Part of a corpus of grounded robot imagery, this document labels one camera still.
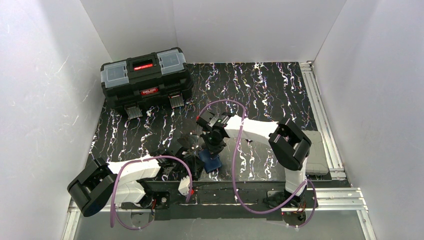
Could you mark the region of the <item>navy blue card holder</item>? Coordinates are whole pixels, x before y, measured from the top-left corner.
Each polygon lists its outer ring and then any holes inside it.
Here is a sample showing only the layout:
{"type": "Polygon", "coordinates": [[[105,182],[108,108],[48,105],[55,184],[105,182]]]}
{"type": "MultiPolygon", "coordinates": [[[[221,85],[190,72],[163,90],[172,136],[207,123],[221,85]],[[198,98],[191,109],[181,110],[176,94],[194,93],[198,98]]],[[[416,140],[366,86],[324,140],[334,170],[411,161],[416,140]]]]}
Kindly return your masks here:
{"type": "Polygon", "coordinates": [[[200,151],[198,157],[204,163],[203,168],[207,174],[223,166],[220,156],[218,154],[211,154],[208,149],[200,151]]]}

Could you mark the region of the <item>black card stack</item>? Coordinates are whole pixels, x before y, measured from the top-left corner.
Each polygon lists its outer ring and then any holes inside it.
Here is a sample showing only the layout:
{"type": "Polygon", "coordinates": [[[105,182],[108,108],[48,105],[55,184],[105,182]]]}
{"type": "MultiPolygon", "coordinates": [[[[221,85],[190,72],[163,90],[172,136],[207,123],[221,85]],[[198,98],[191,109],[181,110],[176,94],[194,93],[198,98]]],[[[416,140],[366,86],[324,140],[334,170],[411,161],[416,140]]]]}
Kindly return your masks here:
{"type": "Polygon", "coordinates": [[[183,134],[177,139],[184,152],[195,150],[199,147],[199,136],[196,134],[183,134]]]}

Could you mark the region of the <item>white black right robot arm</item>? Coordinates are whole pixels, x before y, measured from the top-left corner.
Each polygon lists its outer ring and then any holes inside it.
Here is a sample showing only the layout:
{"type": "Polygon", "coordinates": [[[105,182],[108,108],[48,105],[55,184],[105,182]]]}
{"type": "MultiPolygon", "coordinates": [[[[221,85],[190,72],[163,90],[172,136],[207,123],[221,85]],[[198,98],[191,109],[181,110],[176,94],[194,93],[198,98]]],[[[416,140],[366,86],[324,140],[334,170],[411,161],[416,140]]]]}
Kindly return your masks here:
{"type": "Polygon", "coordinates": [[[218,115],[205,111],[196,118],[196,124],[202,128],[201,138],[212,155],[223,150],[225,138],[241,138],[266,145],[284,168],[285,193],[294,194],[296,198],[304,193],[312,141],[290,118],[258,121],[228,112],[218,115]]]}

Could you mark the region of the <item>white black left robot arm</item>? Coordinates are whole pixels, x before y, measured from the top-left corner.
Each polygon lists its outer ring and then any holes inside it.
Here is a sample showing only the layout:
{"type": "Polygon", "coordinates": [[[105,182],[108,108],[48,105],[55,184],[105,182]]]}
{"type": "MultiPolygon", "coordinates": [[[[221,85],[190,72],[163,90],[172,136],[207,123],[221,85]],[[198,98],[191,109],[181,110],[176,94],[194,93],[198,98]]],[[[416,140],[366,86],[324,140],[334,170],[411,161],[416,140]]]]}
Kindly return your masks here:
{"type": "Polygon", "coordinates": [[[91,160],[68,184],[67,191],[83,216],[90,217],[104,207],[128,207],[165,210],[171,206],[171,190],[154,188],[150,182],[166,177],[179,181],[177,198],[184,200],[190,180],[198,180],[205,163],[191,149],[158,149],[152,154],[130,161],[91,160]]]}

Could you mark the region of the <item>black red toolbox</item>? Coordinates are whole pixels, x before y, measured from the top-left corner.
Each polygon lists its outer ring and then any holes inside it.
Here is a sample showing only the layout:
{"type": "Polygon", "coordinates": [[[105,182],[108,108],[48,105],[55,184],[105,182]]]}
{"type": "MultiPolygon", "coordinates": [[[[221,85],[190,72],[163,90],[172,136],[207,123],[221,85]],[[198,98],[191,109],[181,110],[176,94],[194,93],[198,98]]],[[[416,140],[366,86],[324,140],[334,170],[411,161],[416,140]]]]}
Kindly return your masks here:
{"type": "Polygon", "coordinates": [[[100,80],[105,102],[119,112],[163,104],[178,107],[192,97],[194,87],[179,47],[104,63],[100,80]]]}

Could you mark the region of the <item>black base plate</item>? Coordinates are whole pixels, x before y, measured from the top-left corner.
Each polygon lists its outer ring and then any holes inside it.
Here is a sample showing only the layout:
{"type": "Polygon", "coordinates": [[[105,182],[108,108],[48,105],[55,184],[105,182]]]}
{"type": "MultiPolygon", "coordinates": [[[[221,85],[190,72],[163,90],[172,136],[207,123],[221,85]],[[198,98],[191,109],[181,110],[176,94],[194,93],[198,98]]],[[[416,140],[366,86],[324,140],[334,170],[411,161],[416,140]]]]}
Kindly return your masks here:
{"type": "Polygon", "coordinates": [[[306,209],[317,206],[314,192],[305,190],[299,198],[294,197],[290,203],[271,211],[290,196],[284,192],[282,181],[239,181],[237,192],[233,191],[230,181],[196,181],[189,202],[179,193],[177,181],[146,180],[141,185],[147,191],[141,203],[124,203],[122,208],[146,209],[155,201],[157,221],[197,218],[282,221],[291,217],[302,223],[306,219],[306,209]]]}

